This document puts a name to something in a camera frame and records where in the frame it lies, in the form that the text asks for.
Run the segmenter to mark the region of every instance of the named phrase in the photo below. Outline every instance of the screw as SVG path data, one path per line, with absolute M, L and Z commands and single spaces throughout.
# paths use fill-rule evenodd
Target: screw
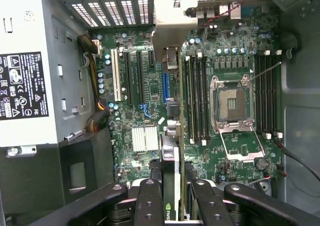
M 205 184 L 205 182 L 204 182 L 203 180 L 197 180 L 196 183 L 197 183 L 198 185 L 204 185 L 204 184 Z
M 122 189 L 121 185 L 115 185 L 112 187 L 113 190 L 120 190 Z
M 13 148 L 9 148 L 7 152 L 13 155 L 17 155 L 19 153 L 19 149 L 13 147 Z
M 231 185 L 231 189 L 238 191 L 240 190 L 240 187 L 238 185 Z

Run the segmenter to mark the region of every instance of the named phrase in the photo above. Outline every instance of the white pci slot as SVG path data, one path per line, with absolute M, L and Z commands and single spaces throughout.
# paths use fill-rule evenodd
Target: white pci slot
M 112 75 L 113 75 L 113 88 L 114 88 L 114 100 L 121 101 L 121 86 L 120 86 L 120 71 L 119 71 L 119 58 L 116 49 L 111 50 L 111 62 L 112 62 Z

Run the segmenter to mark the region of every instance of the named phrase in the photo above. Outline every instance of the power supply label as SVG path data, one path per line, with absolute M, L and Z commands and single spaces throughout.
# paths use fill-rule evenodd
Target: power supply label
M 41 52 L 0 55 L 0 120 L 49 116 Z

